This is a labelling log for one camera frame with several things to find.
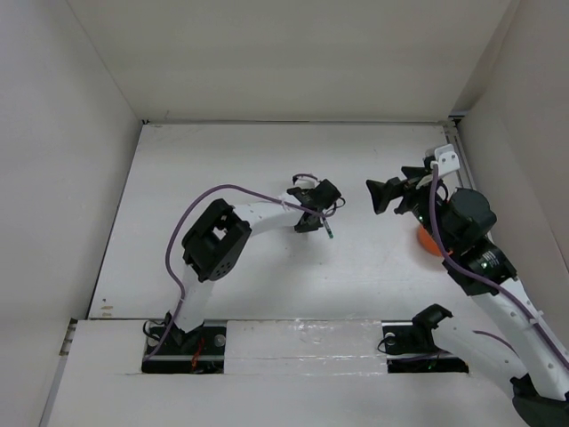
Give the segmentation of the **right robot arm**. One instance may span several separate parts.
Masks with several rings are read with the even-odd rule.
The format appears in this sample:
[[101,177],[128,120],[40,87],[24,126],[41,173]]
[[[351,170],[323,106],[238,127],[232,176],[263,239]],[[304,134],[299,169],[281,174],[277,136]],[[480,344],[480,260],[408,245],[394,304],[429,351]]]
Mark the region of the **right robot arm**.
[[432,304],[401,331],[385,330],[378,351],[415,361],[451,353],[500,387],[529,426],[568,424],[568,352],[534,307],[517,270],[488,237],[497,217],[485,196],[444,184],[438,164],[403,167],[405,178],[369,180],[376,214],[397,199],[396,214],[411,213],[430,235],[449,277],[502,333],[495,339],[462,326]]

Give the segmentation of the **green pen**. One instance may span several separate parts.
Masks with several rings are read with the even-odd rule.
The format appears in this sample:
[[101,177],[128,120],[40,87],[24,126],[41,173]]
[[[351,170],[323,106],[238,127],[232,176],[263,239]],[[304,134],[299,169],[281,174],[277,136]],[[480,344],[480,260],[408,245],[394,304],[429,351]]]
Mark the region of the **green pen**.
[[324,218],[324,219],[322,220],[322,223],[323,223],[323,226],[324,226],[324,228],[325,228],[325,231],[326,231],[326,234],[327,234],[328,238],[329,238],[329,239],[334,239],[334,235],[333,235],[332,229],[331,229],[331,227],[330,227],[328,221]]

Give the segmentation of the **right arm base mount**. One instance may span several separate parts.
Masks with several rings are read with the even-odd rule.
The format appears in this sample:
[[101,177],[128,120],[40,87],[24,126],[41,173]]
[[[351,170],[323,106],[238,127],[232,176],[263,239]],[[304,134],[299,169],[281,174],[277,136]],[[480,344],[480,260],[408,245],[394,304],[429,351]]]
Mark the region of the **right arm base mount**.
[[410,320],[381,322],[382,337],[377,351],[387,357],[389,374],[461,373],[468,365],[447,350],[437,347],[432,332],[453,314],[432,304]]

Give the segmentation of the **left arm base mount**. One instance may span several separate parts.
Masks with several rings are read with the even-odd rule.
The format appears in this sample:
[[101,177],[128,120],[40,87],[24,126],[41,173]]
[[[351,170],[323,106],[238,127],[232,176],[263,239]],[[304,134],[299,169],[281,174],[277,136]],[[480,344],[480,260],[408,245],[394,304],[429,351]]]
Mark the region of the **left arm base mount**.
[[158,344],[164,328],[153,326],[146,332],[146,348],[141,362],[144,374],[217,375],[224,373],[227,327],[202,325],[188,334],[171,330],[157,353],[147,356]]

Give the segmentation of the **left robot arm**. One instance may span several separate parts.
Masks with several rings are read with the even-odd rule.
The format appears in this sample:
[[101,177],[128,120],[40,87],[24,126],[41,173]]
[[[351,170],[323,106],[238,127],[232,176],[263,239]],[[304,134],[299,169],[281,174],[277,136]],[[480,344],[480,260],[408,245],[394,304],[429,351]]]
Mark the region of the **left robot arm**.
[[[303,234],[328,229],[327,218],[344,203],[340,191],[329,180],[312,175],[293,177],[311,179],[313,184],[294,186],[279,196],[264,195],[235,184],[221,184],[198,196],[176,224],[164,255],[164,266],[180,289],[175,309],[165,319],[158,349],[181,354],[193,350],[202,337],[204,309],[215,282],[225,278],[235,267],[246,243],[272,230],[289,229]],[[235,190],[255,197],[253,203],[231,205],[223,198],[213,200],[181,239],[185,270],[178,276],[172,268],[173,244],[194,209],[207,197],[221,190]]]

